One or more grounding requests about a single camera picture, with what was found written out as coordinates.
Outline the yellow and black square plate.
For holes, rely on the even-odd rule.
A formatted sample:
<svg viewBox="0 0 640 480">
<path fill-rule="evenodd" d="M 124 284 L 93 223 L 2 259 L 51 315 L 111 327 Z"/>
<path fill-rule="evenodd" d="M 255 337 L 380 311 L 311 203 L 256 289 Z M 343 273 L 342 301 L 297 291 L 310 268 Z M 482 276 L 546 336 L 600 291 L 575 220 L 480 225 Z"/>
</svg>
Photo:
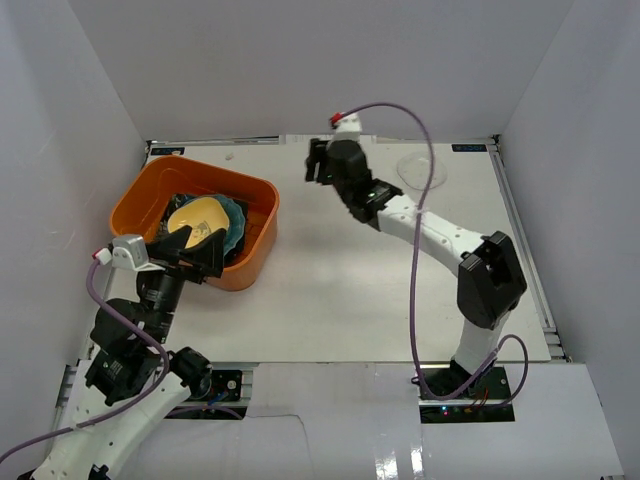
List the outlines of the yellow and black square plate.
<svg viewBox="0 0 640 480">
<path fill-rule="evenodd" d="M 246 201 L 230 198 L 225 206 L 230 221 L 227 237 L 225 238 L 225 266 L 231 267 L 246 257 L 254 240 L 253 213 Z"/>
</svg>

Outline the yellow panda square dish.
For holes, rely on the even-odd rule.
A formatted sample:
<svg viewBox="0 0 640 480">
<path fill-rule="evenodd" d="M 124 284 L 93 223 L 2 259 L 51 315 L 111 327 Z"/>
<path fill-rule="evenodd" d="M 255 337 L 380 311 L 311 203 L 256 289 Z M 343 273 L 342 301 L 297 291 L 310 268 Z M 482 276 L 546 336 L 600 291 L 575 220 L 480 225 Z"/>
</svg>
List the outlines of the yellow panda square dish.
<svg viewBox="0 0 640 480">
<path fill-rule="evenodd" d="M 167 220 L 167 231 L 191 228 L 186 247 L 193 248 L 218 230 L 227 232 L 230 220 L 222 204 L 214 197 L 198 197 L 174 211 Z"/>
</svg>

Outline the black floral square plate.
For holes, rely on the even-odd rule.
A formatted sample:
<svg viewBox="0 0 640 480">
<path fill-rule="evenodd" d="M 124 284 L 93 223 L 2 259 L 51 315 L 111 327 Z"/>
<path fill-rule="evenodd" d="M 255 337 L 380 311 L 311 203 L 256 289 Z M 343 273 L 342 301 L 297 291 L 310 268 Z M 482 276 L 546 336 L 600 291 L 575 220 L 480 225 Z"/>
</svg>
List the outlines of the black floral square plate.
<svg viewBox="0 0 640 480">
<path fill-rule="evenodd" d="M 168 220 L 170 216 L 179 208 L 181 208 L 187 201 L 189 196 L 187 194 L 178 193 L 171 196 L 168 201 L 158 224 L 156 235 L 164 235 L 168 232 Z"/>
</svg>

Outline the teal scalloped round plate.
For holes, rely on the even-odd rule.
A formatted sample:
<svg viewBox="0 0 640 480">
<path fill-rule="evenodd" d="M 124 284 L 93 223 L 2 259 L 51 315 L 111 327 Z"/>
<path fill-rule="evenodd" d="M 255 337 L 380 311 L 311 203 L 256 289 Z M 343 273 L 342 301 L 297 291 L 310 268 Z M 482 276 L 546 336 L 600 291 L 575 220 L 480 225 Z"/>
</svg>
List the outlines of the teal scalloped round plate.
<svg viewBox="0 0 640 480">
<path fill-rule="evenodd" d="M 220 194 L 199 197 L 186 196 L 167 222 L 168 231 L 175 233 L 184 226 L 191 228 L 186 249 L 195 248 L 221 229 L 225 230 L 223 256 L 234 250 L 245 232 L 246 219 L 241 206 Z"/>
</svg>

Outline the clear glass plate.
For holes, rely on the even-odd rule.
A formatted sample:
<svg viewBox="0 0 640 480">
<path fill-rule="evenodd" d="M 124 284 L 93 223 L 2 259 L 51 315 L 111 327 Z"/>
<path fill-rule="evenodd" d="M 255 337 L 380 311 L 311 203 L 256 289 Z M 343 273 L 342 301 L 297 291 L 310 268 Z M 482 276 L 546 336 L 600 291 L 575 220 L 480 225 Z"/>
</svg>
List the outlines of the clear glass plate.
<svg viewBox="0 0 640 480">
<path fill-rule="evenodd" d="M 443 185 L 448 177 L 446 167 L 439 161 L 432 162 L 428 152 L 413 152 L 400 158 L 396 173 L 406 186 L 423 190 L 428 180 L 430 189 Z"/>
</svg>

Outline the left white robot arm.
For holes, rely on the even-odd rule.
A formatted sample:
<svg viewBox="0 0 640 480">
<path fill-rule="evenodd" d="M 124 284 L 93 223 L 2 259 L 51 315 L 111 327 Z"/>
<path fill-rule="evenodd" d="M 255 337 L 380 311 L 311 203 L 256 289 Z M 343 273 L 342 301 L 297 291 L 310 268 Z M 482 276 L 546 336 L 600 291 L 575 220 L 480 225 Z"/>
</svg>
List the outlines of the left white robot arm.
<svg viewBox="0 0 640 480">
<path fill-rule="evenodd" d="M 98 351 L 68 426 L 41 436 L 51 450 L 26 478 L 114 479 L 161 420 L 208 394 L 211 362 L 191 347 L 164 346 L 185 283 L 224 267 L 225 230 L 199 239 L 194 231 L 183 226 L 152 242 L 121 235 L 94 253 L 86 288 L 99 306 L 90 332 Z M 135 273 L 137 301 L 104 299 L 94 288 L 102 266 Z"/>
</svg>

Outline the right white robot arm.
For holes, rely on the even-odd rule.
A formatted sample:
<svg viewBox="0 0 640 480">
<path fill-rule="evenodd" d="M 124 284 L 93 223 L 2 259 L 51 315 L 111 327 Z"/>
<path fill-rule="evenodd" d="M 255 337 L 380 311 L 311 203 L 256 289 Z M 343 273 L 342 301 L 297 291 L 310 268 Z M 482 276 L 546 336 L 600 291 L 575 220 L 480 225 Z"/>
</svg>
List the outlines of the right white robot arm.
<svg viewBox="0 0 640 480">
<path fill-rule="evenodd" d="M 357 141 L 313 138 L 305 167 L 306 181 L 333 187 L 357 221 L 410 243 L 414 260 L 426 253 L 454 275 L 464 323 L 444 376 L 445 391 L 435 393 L 422 371 L 414 382 L 424 399 L 477 397 L 506 340 L 504 324 L 527 290 L 512 239 L 501 231 L 466 230 L 421 210 L 401 189 L 373 176 Z"/>
</svg>

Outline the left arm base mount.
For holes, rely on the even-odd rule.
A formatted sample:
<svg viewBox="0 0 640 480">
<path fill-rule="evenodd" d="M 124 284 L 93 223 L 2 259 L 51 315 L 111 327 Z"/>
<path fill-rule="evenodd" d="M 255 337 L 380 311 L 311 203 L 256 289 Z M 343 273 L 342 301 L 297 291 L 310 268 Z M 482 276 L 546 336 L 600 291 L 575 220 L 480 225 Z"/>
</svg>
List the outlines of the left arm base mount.
<svg viewBox="0 0 640 480">
<path fill-rule="evenodd" d="M 248 408 L 249 395 L 244 388 L 245 372 L 217 369 L 211 374 L 208 390 L 202 390 L 174 407 L 166 416 L 171 420 L 242 420 Z"/>
</svg>

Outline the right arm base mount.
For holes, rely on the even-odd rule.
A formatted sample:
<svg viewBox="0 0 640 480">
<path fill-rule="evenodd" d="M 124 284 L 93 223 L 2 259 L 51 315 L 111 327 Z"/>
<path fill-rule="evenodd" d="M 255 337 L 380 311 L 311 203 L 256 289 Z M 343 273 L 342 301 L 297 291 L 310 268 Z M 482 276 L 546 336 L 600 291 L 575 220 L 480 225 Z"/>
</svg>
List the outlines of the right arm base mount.
<svg viewBox="0 0 640 480">
<path fill-rule="evenodd" d="M 510 384 L 503 367 L 494 367 L 460 396 L 449 399 L 421 397 L 418 400 L 422 425 L 512 423 L 513 406 L 506 400 Z"/>
</svg>

